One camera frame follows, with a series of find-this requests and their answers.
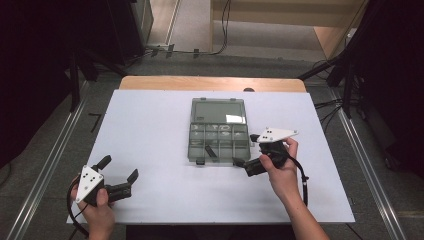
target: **person's right hand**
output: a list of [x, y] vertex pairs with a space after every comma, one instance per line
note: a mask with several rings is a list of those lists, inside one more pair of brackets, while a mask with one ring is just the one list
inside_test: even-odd
[[[298, 142], [292, 138], [284, 139], [288, 147], [287, 151], [293, 158], [297, 156]], [[293, 161], [287, 159], [284, 166], [276, 168], [271, 159], [267, 155], [261, 155], [259, 160], [262, 166], [268, 172], [269, 181], [274, 189], [275, 194], [285, 204], [289, 198], [300, 198], [299, 188], [297, 185], [297, 168]]]

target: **plastic compartment box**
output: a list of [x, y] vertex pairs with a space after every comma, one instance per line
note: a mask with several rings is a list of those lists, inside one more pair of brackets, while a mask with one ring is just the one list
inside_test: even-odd
[[194, 98], [188, 143], [190, 162], [250, 160], [250, 140], [242, 99]]

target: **white table surface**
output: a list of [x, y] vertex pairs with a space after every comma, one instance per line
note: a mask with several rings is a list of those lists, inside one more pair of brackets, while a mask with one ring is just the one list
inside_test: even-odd
[[[199, 97], [243, 99], [249, 134], [267, 126], [298, 130], [293, 138], [299, 142], [297, 159], [310, 177], [312, 214], [321, 223], [355, 221], [308, 93], [115, 90], [88, 165], [111, 155], [101, 171], [111, 185], [138, 169], [132, 197], [113, 207], [118, 223], [290, 222], [267, 173], [248, 177], [243, 168], [189, 163], [191, 102]], [[252, 159], [259, 156], [257, 144], [251, 153]]]

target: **hand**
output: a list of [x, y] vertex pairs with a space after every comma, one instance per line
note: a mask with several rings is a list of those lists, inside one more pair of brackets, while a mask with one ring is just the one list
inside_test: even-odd
[[[72, 199], [75, 200], [78, 192], [78, 185], [75, 185], [71, 192]], [[109, 207], [109, 196], [106, 189], [102, 188], [97, 192], [97, 207], [93, 207], [84, 201], [78, 204], [79, 209], [84, 211], [85, 220], [89, 227], [90, 240], [109, 239], [115, 226], [115, 214]]]
[[[299, 144], [291, 138], [283, 141], [288, 145], [286, 148], [290, 156], [296, 158]], [[284, 166], [278, 169], [267, 155], [261, 155], [259, 160], [268, 172], [275, 194], [287, 210], [296, 239], [329, 239], [300, 197], [297, 168], [293, 161], [287, 159]]]
[[[283, 142], [288, 145], [286, 148], [290, 156], [296, 158], [299, 145], [298, 142], [292, 138], [284, 139]], [[261, 155], [259, 160], [268, 172], [269, 181], [271, 182], [275, 194], [277, 194], [283, 204], [285, 204], [289, 198], [300, 198], [297, 185], [297, 168], [292, 160], [287, 159], [284, 166], [280, 169], [274, 166], [267, 155]]]

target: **cable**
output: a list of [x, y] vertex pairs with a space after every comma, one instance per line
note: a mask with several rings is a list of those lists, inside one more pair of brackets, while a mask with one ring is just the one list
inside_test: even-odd
[[300, 165], [300, 162], [297, 161], [292, 156], [290, 156], [289, 154], [287, 154], [287, 155], [288, 155], [287, 157], [294, 162], [294, 165], [296, 165], [296, 167], [300, 171], [300, 175], [301, 175], [301, 179], [302, 179], [302, 187], [303, 187], [303, 202], [305, 203], [306, 206], [308, 206], [308, 182], [307, 181], [308, 181], [309, 177], [307, 177], [305, 175], [305, 172], [303, 171], [303, 167], [302, 167], [302, 165]]
[[4, 177], [4, 179], [0, 182], [0, 187], [7, 181], [7, 179], [9, 179], [10, 177], [10, 173], [12, 172], [12, 164], [9, 162], [7, 164], [7, 166], [9, 166], [7, 169], [7, 173], [6, 176]]
[[[228, 7], [227, 11], [227, 22], [224, 28], [224, 16], [225, 16], [225, 10]], [[225, 3], [224, 11], [222, 11], [222, 17], [221, 17], [221, 25], [222, 25], [222, 31], [224, 33], [224, 43], [222, 44], [221, 49], [218, 52], [212, 53], [211, 55], [217, 55], [222, 53], [227, 48], [227, 39], [228, 39], [228, 20], [230, 19], [230, 11], [231, 11], [231, 0], [227, 0]]]
[[325, 125], [325, 128], [324, 128], [324, 134], [327, 132], [327, 128], [328, 128], [328, 125], [330, 124], [330, 122], [331, 122], [331, 119], [333, 119], [333, 117], [336, 115], [336, 113], [340, 110], [342, 108], [342, 106], [338, 106], [338, 107], [336, 107], [334, 110], [333, 110], [333, 112], [332, 112], [332, 114], [331, 114], [331, 117], [330, 117], [330, 119], [328, 119], [328, 121], [327, 121], [327, 124]]
[[66, 195], [66, 206], [68, 209], [68, 213], [69, 213], [69, 217], [71, 218], [73, 225], [75, 226], [75, 228], [80, 231], [82, 234], [85, 235], [86, 238], [88, 238], [89, 233], [88, 231], [76, 220], [76, 217], [74, 216], [74, 214], [72, 213], [72, 199], [71, 199], [71, 193], [72, 193], [72, 189], [74, 188], [75, 185], [77, 185], [80, 181], [81, 175], [78, 175], [77, 178], [75, 178], [75, 180], [71, 183], [71, 185], [69, 186], [68, 189], [68, 194]]
[[355, 231], [355, 229], [353, 229], [348, 223], [346, 223], [346, 226], [348, 226], [348, 228], [350, 228], [350, 230], [352, 230], [352, 232], [353, 233], [355, 233], [355, 235], [356, 236], [358, 236], [358, 238], [360, 239], [360, 240], [363, 240], [363, 238], [361, 237], [361, 235], [359, 235], [356, 231]]
[[[312, 69], [314, 69], [315, 68], [315, 66], [318, 64], [318, 63], [320, 63], [320, 62], [326, 62], [327, 64], [328, 64], [328, 66], [332, 66], [331, 64], [329, 64], [328, 63], [328, 61], [326, 60], [326, 59], [323, 59], [323, 60], [319, 60], [319, 61], [317, 61], [317, 62], [315, 62], [314, 63], [314, 65], [312, 65]], [[320, 78], [320, 79], [322, 79], [322, 80], [327, 80], [327, 78], [326, 77], [321, 77], [320, 75], [318, 75], [318, 73], [317, 74], [315, 74], [315, 76], [317, 76], [318, 78]]]
[[217, 55], [217, 54], [220, 54], [227, 48], [228, 21], [230, 19], [230, 11], [231, 11], [231, 0], [227, 0], [227, 2], [225, 3], [225, 6], [224, 6], [224, 10], [222, 11], [222, 16], [221, 16], [222, 31], [224, 33], [224, 42], [222, 44], [221, 49], [217, 52], [189, 52], [189, 51], [168, 51], [168, 50], [163, 50], [163, 49], [152, 49], [152, 48], [150, 48], [150, 49], [152, 50], [152, 52], [156, 50], [158, 52], [165, 52], [165, 53], [188, 53], [188, 54], [198, 54], [198, 55]]

